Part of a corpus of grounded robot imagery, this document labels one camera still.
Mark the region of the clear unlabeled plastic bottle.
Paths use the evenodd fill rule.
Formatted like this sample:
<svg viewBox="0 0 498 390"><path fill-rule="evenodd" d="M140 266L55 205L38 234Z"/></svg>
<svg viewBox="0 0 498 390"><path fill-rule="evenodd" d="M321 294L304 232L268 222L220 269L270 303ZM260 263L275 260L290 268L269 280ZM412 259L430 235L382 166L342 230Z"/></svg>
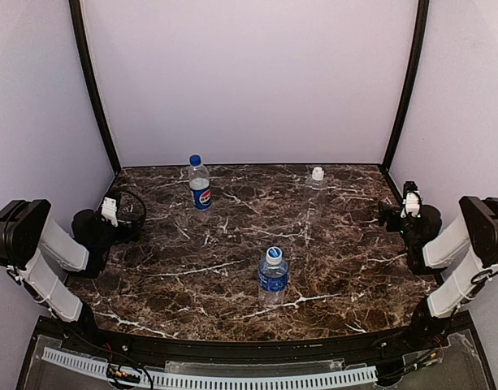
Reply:
<svg viewBox="0 0 498 390"><path fill-rule="evenodd" d="M316 222L323 212L327 194L327 182L312 180L311 175L305 181L304 219L308 224Z"/></svg>

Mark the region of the blue white Pocari cap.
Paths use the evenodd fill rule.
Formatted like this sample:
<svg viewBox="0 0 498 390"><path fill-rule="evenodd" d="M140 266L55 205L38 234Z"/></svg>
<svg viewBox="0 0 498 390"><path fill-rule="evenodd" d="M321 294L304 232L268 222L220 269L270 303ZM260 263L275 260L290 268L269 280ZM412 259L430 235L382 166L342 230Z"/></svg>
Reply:
<svg viewBox="0 0 498 390"><path fill-rule="evenodd" d="M277 246L270 247L266 251L266 262L270 265L280 264L280 262L282 261L282 257L283 257L283 252Z"/></svg>

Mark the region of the Pocari Sweat bottle blue label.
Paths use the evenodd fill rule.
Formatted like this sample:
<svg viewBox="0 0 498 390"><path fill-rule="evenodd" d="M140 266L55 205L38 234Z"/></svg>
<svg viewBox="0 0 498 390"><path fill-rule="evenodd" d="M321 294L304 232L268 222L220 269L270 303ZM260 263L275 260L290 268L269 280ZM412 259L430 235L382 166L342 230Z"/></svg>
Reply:
<svg viewBox="0 0 498 390"><path fill-rule="evenodd" d="M288 287L289 264L284 258L278 265L266 262L266 255L258 264L258 299L262 307L275 308L284 302Z"/></svg>

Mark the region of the white bottle cap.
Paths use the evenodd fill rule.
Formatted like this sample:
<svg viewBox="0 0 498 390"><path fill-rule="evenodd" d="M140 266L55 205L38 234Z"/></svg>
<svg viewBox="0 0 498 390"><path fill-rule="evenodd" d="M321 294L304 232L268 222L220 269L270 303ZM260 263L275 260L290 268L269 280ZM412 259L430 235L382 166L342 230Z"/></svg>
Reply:
<svg viewBox="0 0 498 390"><path fill-rule="evenodd" d="M314 167L311 174L312 180L322 181L324 178L324 171L321 167Z"/></svg>

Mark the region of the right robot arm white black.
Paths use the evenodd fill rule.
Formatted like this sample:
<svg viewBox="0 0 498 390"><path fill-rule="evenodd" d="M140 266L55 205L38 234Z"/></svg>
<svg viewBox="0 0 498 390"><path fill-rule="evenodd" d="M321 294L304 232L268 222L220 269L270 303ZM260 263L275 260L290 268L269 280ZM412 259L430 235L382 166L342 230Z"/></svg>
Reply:
<svg viewBox="0 0 498 390"><path fill-rule="evenodd" d="M400 234L408 268L415 275L436 275L448 267L450 276L415 307L402 337L421 349L451 327L459 309L473 301L498 275L498 198L464 196L461 213L447 227L434 207L410 191L401 206L379 203L379 225Z"/></svg>

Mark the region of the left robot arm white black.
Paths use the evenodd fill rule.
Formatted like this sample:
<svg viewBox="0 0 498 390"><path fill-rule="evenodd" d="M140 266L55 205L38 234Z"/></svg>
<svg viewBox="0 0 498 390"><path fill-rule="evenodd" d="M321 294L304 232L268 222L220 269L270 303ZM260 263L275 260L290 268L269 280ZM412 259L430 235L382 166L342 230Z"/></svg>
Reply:
<svg viewBox="0 0 498 390"><path fill-rule="evenodd" d="M102 335L93 310L67 288L47 260L76 277L95 279L127 228L90 209L78 212L72 227L74 236L52 218L46 199L10 201L0 210L0 266L68 329L98 341Z"/></svg>

